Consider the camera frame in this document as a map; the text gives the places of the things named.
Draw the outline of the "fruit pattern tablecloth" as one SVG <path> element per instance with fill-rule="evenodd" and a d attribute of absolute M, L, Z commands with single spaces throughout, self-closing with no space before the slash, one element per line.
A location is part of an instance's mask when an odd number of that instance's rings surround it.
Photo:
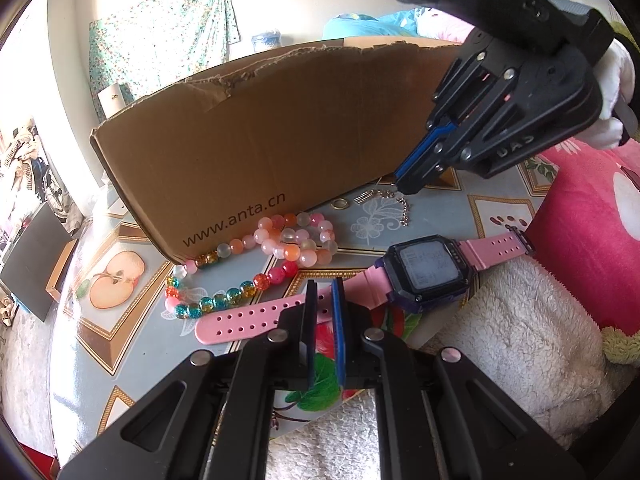
<path fill-rule="evenodd" d="M 300 294 L 308 280 L 329 284 L 350 278 L 404 240 L 439 234 L 493 236 L 508 226 L 526 228 L 558 170 L 541 157 L 489 180 L 459 170 L 413 196 L 381 178 L 319 207 L 337 237 L 330 261 L 278 278 L 257 301 Z M 354 198 L 376 195 L 362 205 Z M 189 353 L 201 348 L 196 318 L 184 304 L 216 304 L 229 289 L 255 275 L 276 274 L 281 258 L 259 247 L 224 245 L 204 269 L 166 260 L 108 193 L 82 234 L 70 264 L 54 323 L 50 359 L 53 440 L 67 463 Z"/>

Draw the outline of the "blue patterned quilt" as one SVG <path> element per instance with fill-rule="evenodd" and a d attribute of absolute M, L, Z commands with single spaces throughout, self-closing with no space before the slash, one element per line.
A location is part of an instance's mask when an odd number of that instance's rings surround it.
<path fill-rule="evenodd" d="M 402 10 L 392 14 L 375 16 L 362 13 L 344 13 L 331 18 L 324 29 L 324 39 L 348 37 L 417 37 L 418 18 L 425 8 Z"/>

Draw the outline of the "white gloved hand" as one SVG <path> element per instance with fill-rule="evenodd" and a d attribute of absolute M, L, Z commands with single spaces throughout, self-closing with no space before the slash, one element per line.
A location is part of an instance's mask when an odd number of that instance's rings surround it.
<path fill-rule="evenodd" d="M 637 53 L 637 49 L 626 37 L 619 36 L 593 69 L 602 107 L 598 119 L 578 138 L 597 150 L 623 145 L 638 129 L 637 114 L 631 108 L 637 79 L 631 53 Z"/>

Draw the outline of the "water jug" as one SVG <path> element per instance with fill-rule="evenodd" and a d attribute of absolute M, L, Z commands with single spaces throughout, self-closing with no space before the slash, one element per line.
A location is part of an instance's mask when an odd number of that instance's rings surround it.
<path fill-rule="evenodd" d="M 266 52 L 282 47 L 280 32 L 262 32 L 252 37 L 255 53 Z"/>

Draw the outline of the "pink floral blanket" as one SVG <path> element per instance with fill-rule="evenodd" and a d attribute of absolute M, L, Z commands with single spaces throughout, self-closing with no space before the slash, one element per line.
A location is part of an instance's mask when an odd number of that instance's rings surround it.
<path fill-rule="evenodd" d="M 639 331 L 639 143 L 549 148 L 558 167 L 526 230 L 536 259 L 600 327 Z"/>

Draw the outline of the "green floral curtain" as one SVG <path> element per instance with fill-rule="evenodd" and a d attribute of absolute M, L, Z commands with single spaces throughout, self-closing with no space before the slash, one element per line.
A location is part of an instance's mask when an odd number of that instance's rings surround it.
<path fill-rule="evenodd" d="M 118 84 L 127 104 L 186 76 L 229 61 L 241 40 L 232 0 L 143 0 L 88 28 L 88 77 L 99 93 Z"/>

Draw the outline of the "pink strap smartwatch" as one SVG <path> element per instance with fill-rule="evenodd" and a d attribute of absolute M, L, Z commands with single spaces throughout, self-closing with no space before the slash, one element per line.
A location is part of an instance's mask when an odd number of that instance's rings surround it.
<path fill-rule="evenodd" d="M 533 252 L 515 226 L 477 240 L 421 237 L 390 246 L 373 266 L 344 281 L 344 292 L 347 300 L 370 310 L 392 304 L 420 314 L 465 296 L 480 272 Z M 196 321 L 195 338 L 200 344 L 225 344 L 263 334 L 305 298 L 299 294 L 205 315 Z"/>

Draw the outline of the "small wooden stool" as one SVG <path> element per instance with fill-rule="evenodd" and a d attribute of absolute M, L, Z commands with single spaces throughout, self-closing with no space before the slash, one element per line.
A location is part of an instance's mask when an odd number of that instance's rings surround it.
<path fill-rule="evenodd" d="M 78 240 L 70 240 L 62 249 L 46 284 L 46 292 L 57 304 L 61 300 L 66 274 L 70 268 Z"/>

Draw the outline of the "dark grey cabinet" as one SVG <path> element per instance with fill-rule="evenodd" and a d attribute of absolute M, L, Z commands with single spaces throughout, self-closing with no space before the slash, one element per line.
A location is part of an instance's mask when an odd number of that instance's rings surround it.
<path fill-rule="evenodd" d="M 49 278 L 72 240 L 51 207 L 41 204 L 1 259 L 1 284 L 41 322 L 56 303 L 47 292 Z"/>

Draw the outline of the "white fluffy towel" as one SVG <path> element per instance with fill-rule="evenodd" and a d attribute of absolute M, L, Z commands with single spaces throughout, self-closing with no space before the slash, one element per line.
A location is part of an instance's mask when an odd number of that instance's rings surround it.
<path fill-rule="evenodd" d="M 529 257 L 488 271 L 480 290 L 426 346 L 461 350 L 563 446 L 616 398 L 596 323 Z M 269 445 L 270 479 L 379 475 L 371 391 Z"/>

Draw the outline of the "small silver hair clip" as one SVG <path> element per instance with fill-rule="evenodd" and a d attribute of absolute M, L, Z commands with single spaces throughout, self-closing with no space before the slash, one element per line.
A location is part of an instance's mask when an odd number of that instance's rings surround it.
<path fill-rule="evenodd" d="M 372 198 L 376 195 L 375 190 L 367 190 L 366 192 L 360 193 L 358 196 L 354 198 L 354 202 L 358 205 L 362 205 L 368 200 L 372 200 Z"/>

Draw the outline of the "brown cardboard box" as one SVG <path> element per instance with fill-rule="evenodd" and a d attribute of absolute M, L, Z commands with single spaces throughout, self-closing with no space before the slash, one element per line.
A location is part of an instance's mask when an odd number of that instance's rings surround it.
<path fill-rule="evenodd" d="M 345 38 L 239 58 L 144 96 L 91 145 L 168 260 L 391 174 L 423 138 L 457 56 L 424 38 Z"/>

